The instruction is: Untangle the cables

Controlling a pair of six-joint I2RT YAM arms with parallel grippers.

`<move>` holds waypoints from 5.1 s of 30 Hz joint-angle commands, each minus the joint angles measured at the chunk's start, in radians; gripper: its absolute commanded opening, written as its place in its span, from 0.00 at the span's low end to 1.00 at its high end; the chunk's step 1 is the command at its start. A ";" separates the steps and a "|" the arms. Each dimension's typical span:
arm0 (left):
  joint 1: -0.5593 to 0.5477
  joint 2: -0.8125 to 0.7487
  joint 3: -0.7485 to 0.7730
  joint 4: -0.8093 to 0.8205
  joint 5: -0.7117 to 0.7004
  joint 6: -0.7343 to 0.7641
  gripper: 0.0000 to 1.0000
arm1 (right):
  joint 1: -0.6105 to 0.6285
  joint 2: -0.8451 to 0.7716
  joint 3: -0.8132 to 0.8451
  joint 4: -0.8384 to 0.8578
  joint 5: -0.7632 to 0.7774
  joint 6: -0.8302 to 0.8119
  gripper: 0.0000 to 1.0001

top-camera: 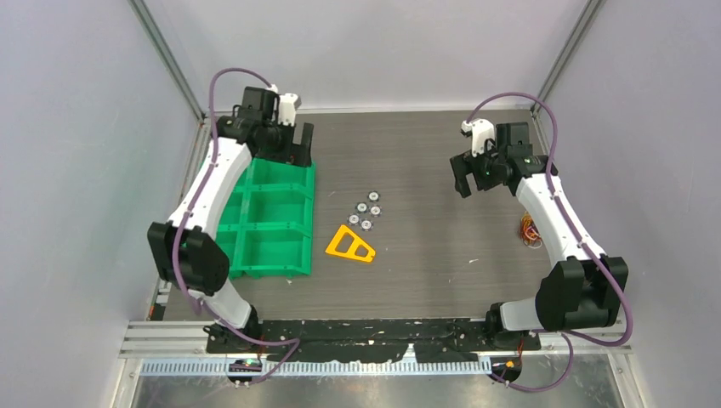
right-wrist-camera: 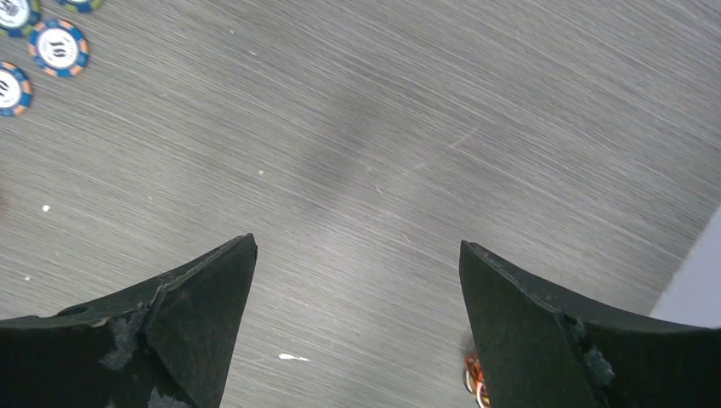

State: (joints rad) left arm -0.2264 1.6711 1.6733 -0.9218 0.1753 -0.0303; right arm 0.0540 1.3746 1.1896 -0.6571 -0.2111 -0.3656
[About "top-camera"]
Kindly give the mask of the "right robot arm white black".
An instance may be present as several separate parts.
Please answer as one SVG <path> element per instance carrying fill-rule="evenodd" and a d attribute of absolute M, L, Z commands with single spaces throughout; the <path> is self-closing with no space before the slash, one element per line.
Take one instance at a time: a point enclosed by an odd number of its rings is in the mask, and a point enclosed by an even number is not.
<path fill-rule="evenodd" d="M 547 156 L 534 153 L 528 125 L 475 119 L 463 122 L 460 132 L 470 138 L 471 147 L 450 159 L 456 191 L 470 196 L 470 179 L 477 190 L 508 187 L 531 216 L 552 266 L 534 297 L 491 306 L 485 326 L 488 343 L 505 349 L 520 332 L 614 325 L 628 266 L 622 258 L 608 256 L 582 226 L 556 167 Z"/>

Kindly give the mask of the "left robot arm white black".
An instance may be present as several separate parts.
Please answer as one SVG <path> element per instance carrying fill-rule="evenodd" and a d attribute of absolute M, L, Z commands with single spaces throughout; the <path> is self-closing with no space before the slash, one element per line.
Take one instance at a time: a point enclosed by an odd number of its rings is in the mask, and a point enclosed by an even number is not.
<path fill-rule="evenodd" d="M 305 123 L 294 142 L 298 107 L 295 93 L 276 86 L 247 87 L 229 116 L 212 121 L 208 155 L 179 206 L 147 237 L 161 280 L 174 284 L 207 307 L 230 329 L 228 340 L 241 352 L 261 338 L 253 306 L 230 282 L 230 260 L 216 242 L 222 211 L 241 175 L 254 162 L 308 168 L 314 127 Z"/>

